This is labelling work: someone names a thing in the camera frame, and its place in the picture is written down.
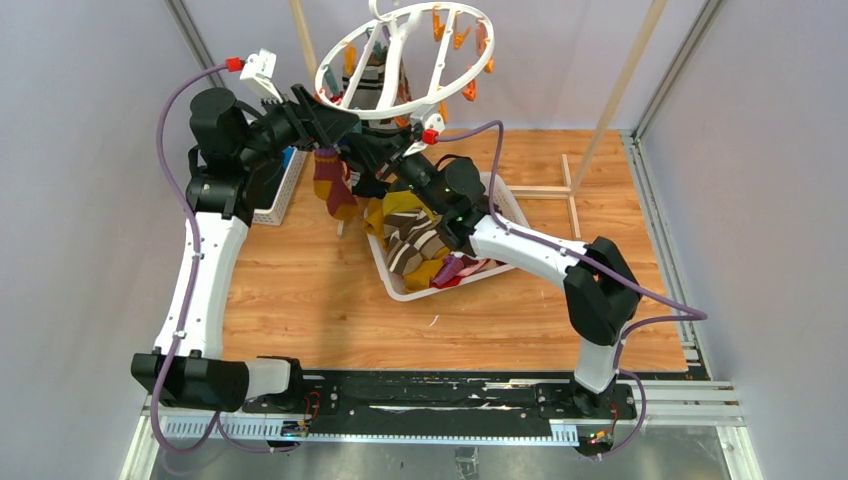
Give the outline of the white round clip hanger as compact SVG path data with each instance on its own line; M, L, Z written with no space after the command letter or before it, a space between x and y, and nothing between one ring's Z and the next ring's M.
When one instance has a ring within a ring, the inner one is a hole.
M439 108L458 96L478 99L478 78L494 70L496 34L493 21L477 7L456 1L425 1L385 10L367 3L369 18L338 40L314 75L314 92L322 103L363 120L412 114L421 107ZM371 57L384 58L376 104L355 107L365 85Z

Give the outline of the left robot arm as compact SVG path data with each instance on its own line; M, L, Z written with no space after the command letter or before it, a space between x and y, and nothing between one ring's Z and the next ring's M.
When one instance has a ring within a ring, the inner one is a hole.
M273 167L284 149L332 147L359 123L356 114L317 101L301 85L292 91L293 100L272 101L263 113L226 88L206 89L190 102L191 179L177 191L187 210L182 264L152 351L131 362L133 378L161 405L234 412L268 396L291 413L306 402L298 360L222 357L234 267Z

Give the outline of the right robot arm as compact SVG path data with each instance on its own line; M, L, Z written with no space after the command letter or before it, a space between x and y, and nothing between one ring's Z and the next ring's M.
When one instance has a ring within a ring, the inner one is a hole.
M433 212L436 231L454 251L500 261L559 286L568 318L581 338L571 400L582 415L608 408L617 380L622 330L642 295L633 272L611 240L591 243L543 235L498 216L493 188L468 157L450 155L436 165L410 152L414 130L350 133L341 157L362 174L395 177Z

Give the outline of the mustard yellow sock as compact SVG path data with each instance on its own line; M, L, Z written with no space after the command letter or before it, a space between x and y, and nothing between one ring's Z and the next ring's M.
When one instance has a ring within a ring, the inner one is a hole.
M433 221L438 216L412 192L396 191L368 201L362 226L367 234L385 241L402 227L422 218Z

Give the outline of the purple maroon mustard hanging sock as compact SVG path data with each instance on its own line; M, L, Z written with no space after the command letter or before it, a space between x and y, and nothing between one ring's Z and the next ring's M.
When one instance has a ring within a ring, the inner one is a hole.
M336 220L351 220L359 213L358 201L346 184L344 162L335 149L314 151L313 191Z

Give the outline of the brown white striped sock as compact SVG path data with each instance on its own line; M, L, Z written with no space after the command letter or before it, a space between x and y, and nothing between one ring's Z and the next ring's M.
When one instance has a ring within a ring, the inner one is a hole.
M423 209L385 216L382 238L387 268L396 275L408 275L424 261L441 259L451 252L437 232L436 221Z

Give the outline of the small white perforated basket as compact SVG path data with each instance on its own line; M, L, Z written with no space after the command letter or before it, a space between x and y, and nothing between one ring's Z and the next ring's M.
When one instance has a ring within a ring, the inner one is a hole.
M255 209L253 222L255 224L280 226L283 223L287 209L293 198L298 182L306 164L307 153L289 147L283 151L280 166L283 173L277 182L277 189L268 208Z

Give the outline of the purple sock in basket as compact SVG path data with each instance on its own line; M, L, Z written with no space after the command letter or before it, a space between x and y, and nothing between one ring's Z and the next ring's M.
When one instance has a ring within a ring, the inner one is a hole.
M453 254L442 258L442 267L433 277L430 286L433 288L446 288L452 285L455 278L465 268L465 262L461 257Z

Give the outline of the white sock basket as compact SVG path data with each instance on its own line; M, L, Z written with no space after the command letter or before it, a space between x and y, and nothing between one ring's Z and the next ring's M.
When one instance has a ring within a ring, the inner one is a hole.
M522 211L513 192L509 189L505 181L498 175L495 175L495 191L494 202L498 213L506 220L519 224L521 226L530 227L530 224ZM457 282L456 285L446 288L427 288L417 292L407 292L405 281L402 276L391 273L387 266L387 253L381 246L381 237L370 233L367 234L367 241L370 247L371 254L374 258L377 272L380 279L385 285L385 289L390 298L398 302L410 302L424 297L435 295L437 293L446 292L449 289L471 284L476 281L494 277L499 274L515 270L515 267L509 264L496 265L490 261L482 270L471 274Z

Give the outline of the red sock in basket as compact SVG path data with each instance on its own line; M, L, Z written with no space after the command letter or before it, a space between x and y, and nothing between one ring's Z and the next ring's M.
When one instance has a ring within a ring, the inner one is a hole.
M459 273L459 276L454 279L451 286L436 289L453 288L471 282L480 281L508 272L514 268L513 265L499 260L474 258L466 255L459 255L458 253L454 253L453 255L462 258L465 262L465 268Z

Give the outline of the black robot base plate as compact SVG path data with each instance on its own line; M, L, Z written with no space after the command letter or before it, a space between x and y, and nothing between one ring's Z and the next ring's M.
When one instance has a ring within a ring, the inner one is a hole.
M243 410L301 416L315 434L437 439L539 438L554 420L603 430L638 418L630 385L589 394L572 379L569 371L309 370L300 399L266 394Z

